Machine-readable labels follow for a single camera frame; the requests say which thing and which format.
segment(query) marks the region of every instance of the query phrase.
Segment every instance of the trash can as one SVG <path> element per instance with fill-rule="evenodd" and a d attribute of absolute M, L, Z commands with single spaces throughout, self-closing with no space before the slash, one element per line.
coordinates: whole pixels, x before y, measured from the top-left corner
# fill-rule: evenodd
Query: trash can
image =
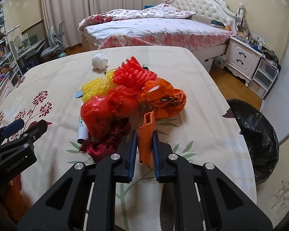
<path fill-rule="evenodd" d="M 256 185 L 272 174 L 279 158 L 279 144 L 274 128 L 264 115 L 239 99 L 227 100 L 241 129 L 253 164 Z"/>

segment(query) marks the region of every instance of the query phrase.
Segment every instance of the yellow foam net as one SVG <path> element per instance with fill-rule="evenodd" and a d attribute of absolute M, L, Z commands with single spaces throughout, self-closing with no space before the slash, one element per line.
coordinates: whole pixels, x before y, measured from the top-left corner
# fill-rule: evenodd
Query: yellow foam net
<path fill-rule="evenodd" d="M 113 83 L 114 70 L 108 71 L 103 77 L 98 77 L 82 86 L 82 101 L 86 102 L 95 95 L 107 95 L 108 91 L 117 87 Z"/>

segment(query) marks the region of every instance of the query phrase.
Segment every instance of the white headboard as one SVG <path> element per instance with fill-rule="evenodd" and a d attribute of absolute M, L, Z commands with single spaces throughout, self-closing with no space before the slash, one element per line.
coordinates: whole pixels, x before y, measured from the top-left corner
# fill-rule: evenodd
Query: white headboard
<path fill-rule="evenodd" d="M 227 3 L 223 0 L 169 0 L 166 3 L 180 11 L 195 11 L 197 15 L 226 23 L 236 32 L 235 13 L 227 8 Z"/>

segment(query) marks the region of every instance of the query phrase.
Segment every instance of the white door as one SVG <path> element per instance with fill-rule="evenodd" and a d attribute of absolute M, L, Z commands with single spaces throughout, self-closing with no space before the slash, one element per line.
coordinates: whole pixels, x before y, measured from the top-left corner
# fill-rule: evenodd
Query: white door
<path fill-rule="evenodd" d="M 289 46 L 275 86 L 263 101 L 261 112 L 271 123 L 281 142 L 289 135 Z"/>

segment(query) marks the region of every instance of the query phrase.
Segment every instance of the drawer handle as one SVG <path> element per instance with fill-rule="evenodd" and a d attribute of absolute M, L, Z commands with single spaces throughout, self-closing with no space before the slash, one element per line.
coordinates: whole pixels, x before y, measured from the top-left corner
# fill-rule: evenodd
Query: drawer handle
<path fill-rule="evenodd" d="M 238 62 L 238 61 L 240 61 L 242 65 L 244 64 L 244 62 L 242 62 L 240 59 L 237 59 L 237 62 Z"/>
<path fill-rule="evenodd" d="M 245 55 L 244 53 L 242 53 L 242 52 L 239 52 L 239 55 L 240 55 L 240 54 L 243 54 L 243 55 L 244 55 L 244 58 L 246 58 L 246 55 Z"/>

